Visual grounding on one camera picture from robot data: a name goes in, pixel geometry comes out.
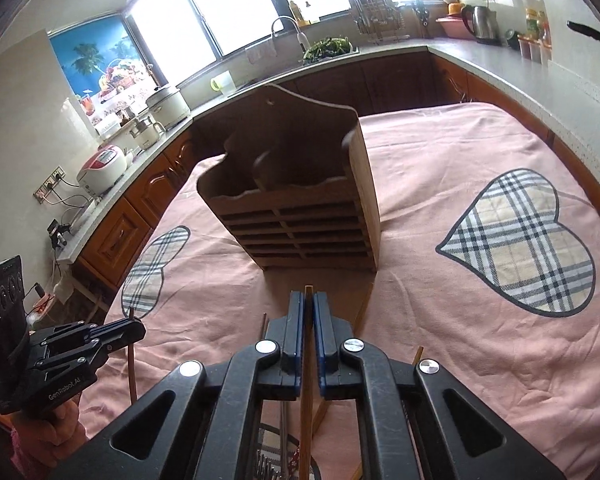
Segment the left human hand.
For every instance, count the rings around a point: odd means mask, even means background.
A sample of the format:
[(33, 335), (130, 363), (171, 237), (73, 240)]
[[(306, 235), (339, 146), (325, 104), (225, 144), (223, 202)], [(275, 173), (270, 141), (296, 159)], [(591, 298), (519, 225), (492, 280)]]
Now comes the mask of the left human hand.
[(12, 464), (25, 479), (46, 479), (63, 460), (88, 441), (79, 421), (79, 407), (70, 399), (53, 410), (50, 419), (18, 412), (12, 423)]

